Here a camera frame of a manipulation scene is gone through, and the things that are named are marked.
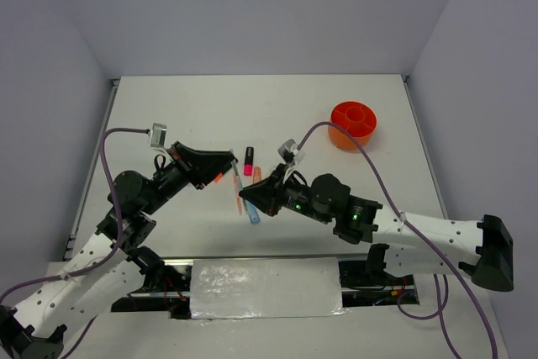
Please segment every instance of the orange cup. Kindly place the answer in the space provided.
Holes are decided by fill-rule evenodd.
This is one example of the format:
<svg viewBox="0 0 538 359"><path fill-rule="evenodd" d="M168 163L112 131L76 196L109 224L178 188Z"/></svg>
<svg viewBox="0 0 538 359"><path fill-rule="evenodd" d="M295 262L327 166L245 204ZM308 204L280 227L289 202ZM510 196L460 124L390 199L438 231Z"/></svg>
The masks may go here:
<svg viewBox="0 0 538 359"><path fill-rule="evenodd" d="M366 146L377 127L377 118L369 107L356 101L338 104L330 115L330 122L347 130L361 146ZM337 128L329 127L330 141L343 150L356 150L355 144Z"/></svg>

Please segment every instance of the wall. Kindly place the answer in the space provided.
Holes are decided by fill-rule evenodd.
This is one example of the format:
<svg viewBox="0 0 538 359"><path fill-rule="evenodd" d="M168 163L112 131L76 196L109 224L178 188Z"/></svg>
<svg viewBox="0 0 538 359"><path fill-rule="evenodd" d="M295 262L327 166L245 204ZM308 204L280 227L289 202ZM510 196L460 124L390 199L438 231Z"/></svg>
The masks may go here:
<svg viewBox="0 0 538 359"><path fill-rule="evenodd" d="M499 215L514 237L515 291L493 303L515 359L538 347L537 5L450 0L410 81L450 214Z"/></svg>
<svg viewBox="0 0 538 359"><path fill-rule="evenodd" d="M0 0L2 291L61 258L108 99L64 11L59 0Z"/></svg>
<svg viewBox="0 0 538 359"><path fill-rule="evenodd" d="M69 0L111 77L409 73L448 0Z"/></svg>

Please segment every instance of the plastic sheet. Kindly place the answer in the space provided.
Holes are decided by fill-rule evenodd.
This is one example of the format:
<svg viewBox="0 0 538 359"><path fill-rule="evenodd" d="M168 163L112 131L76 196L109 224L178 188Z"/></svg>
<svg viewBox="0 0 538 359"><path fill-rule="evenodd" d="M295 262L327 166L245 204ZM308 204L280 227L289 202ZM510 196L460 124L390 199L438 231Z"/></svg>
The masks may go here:
<svg viewBox="0 0 538 359"><path fill-rule="evenodd" d="M335 258L195 261L195 319L323 317L343 314Z"/></svg>

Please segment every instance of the white table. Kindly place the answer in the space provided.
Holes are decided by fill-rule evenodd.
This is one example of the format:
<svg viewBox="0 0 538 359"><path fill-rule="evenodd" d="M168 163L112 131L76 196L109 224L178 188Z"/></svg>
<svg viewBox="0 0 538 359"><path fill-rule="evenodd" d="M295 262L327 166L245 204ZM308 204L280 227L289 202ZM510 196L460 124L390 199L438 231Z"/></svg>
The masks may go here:
<svg viewBox="0 0 538 359"><path fill-rule="evenodd" d="M255 163L266 175L278 162L277 147L290 137L299 141L307 129L330 116L342 101L371 107L377 132L367 151L401 209L442 216L440 200L400 76L272 77L124 77L108 127L168 125L167 143L175 139L198 149L233 148L242 162L245 147L256 149ZM153 152L137 135L109 138L113 173L134 169L153 172ZM384 203L373 175L357 154L337 150L326 129L305 146L300 171L312 180L332 172L352 193ZM88 189L75 251L95 231L108 211L108 188L98 165ZM204 209L196 208L201 204ZM229 176L202 192L180 192L154 215L158 225L146 244L164 257L304 256L365 252L331 234L331 229L282 211L251 225L240 217ZM431 277L415 277L420 306L416 314L435 311ZM463 357L489 358L488 340L471 302L453 279L446 322ZM477 290L498 339L501 358L508 354L488 294ZM164 313L106 313L98 317L74 358L440 358L452 355L439 322L413 321L395 307L354 308L348 314L315 319L170 320Z"/></svg>

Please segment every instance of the pink marker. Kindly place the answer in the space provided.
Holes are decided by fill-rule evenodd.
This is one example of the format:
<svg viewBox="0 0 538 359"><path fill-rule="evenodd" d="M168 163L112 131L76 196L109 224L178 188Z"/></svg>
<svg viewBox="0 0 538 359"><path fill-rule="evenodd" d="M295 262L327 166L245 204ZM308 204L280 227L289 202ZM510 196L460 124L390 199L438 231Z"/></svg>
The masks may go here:
<svg viewBox="0 0 538 359"><path fill-rule="evenodd" d="M252 165L254 164L254 148L247 147L245 152L245 167L243 168L243 174L250 177L252 175Z"/></svg>

